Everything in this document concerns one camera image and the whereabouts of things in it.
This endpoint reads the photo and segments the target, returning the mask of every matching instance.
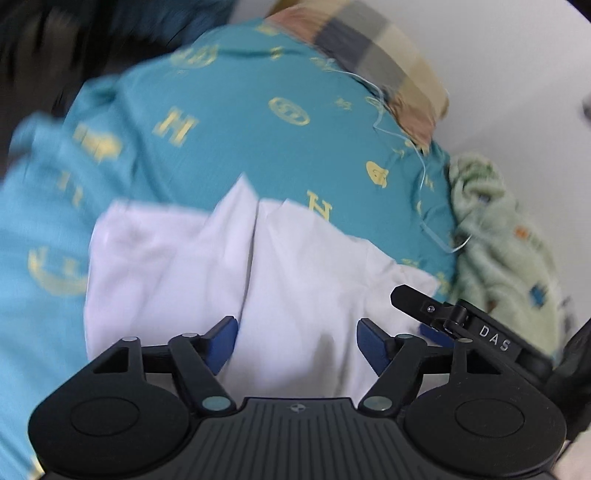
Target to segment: light green fleece blanket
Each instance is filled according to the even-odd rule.
[[[558,361],[564,314],[547,243],[487,158],[453,158],[449,182],[457,237],[472,236],[460,250],[451,301],[469,301]]]

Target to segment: screw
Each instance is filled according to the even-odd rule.
[[[392,407],[392,400],[386,397],[369,397],[363,401],[363,406],[373,411],[385,411]]]
[[[232,402],[226,397],[208,397],[202,401],[201,405],[209,411],[222,411],[232,405]]]

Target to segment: beige plaid cloth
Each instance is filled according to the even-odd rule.
[[[360,0],[306,0],[268,20],[379,86],[400,127],[428,150],[435,124],[447,112],[447,92],[383,15]]]

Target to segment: logo emblem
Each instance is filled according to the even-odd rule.
[[[385,168],[380,167],[377,163],[368,161],[365,164],[365,168],[368,171],[369,178],[374,182],[376,185],[381,185],[382,188],[386,188],[388,183],[386,182],[386,177],[388,176],[389,171]]]
[[[217,45],[205,45],[196,50],[193,47],[177,50],[170,56],[170,61],[177,67],[201,69],[211,65],[217,58]]]
[[[290,410],[293,413],[302,413],[304,410],[306,409],[305,405],[302,405],[301,403],[294,403],[291,407]]]
[[[276,116],[292,125],[302,127],[310,123],[310,117],[305,110],[286,98],[275,97],[269,100],[269,108]]]

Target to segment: textured black surface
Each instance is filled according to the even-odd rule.
[[[49,474],[45,480],[64,480]],[[230,417],[205,420],[170,463],[135,480],[452,480],[421,457],[392,420],[351,401],[247,400]],[[551,480],[544,473],[536,480]]]

